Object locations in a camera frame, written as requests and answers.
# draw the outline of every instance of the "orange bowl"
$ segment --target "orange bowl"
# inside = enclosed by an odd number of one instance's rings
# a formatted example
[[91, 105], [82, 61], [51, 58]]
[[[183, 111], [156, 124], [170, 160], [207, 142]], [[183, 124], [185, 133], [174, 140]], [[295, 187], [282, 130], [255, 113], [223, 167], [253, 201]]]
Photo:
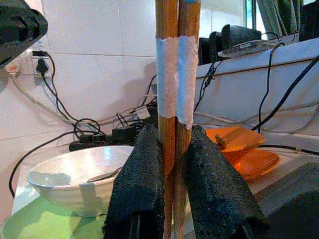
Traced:
[[239, 162], [233, 166], [244, 180], [249, 181], [272, 171], [277, 166], [279, 160], [279, 156], [275, 153], [253, 149], [241, 157]]
[[210, 128], [206, 130], [206, 134], [216, 144], [216, 135], [228, 139], [227, 147], [219, 149], [232, 165], [266, 141], [261, 134], [243, 127]]

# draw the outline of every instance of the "orange plate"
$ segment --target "orange plate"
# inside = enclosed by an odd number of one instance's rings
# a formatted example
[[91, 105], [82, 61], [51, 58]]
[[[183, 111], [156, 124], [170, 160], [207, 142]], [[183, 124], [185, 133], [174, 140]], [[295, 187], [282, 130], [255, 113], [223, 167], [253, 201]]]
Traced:
[[214, 143], [217, 143], [217, 134], [229, 139], [227, 147], [221, 149], [223, 153], [250, 150], [266, 140], [261, 134], [243, 127], [210, 128], [206, 130], [206, 134]]
[[253, 149], [233, 166], [246, 181], [249, 181], [269, 173], [278, 162], [279, 156], [277, 154]]

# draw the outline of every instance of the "black plug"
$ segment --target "black plug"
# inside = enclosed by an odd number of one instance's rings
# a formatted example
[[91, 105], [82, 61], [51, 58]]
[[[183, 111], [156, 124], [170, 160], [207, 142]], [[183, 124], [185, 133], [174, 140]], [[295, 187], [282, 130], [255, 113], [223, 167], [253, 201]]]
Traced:
[[49, 70], [49, 68], [46, 66], [45, 61], [43, 59], [38, 60], [38, 65], [36, 66], [36, 71], [40, 72], [42, 76], [45, 75], [45, 72]]

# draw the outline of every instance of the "curtain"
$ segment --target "curtain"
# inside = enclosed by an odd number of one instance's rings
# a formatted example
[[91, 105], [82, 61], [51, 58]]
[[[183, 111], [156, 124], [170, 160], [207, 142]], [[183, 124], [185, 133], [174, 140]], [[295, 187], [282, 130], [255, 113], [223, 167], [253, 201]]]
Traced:
[[267, 32], [287, 36], [300, 31], [303, 0], [257, 0]]

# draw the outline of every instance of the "electrical outlet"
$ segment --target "electrical outlet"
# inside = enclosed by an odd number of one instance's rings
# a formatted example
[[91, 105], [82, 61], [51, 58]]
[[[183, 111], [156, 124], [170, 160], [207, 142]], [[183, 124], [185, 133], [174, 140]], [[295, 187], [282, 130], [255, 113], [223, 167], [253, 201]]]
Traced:
[[35, 77], [41, 77], [41, 73], [37, 72], [36, 66], [38, 65], [38, 60], [43, 59], [45, 61], [46, 66], [49, 68], [47, 72], [45, 72], [45, 77], [52, 77], [53, 73], [53, 65], [50, 61], [50, 58], [47, 56], [32, 56], [32, 65], [33, 65], [33, 74]]

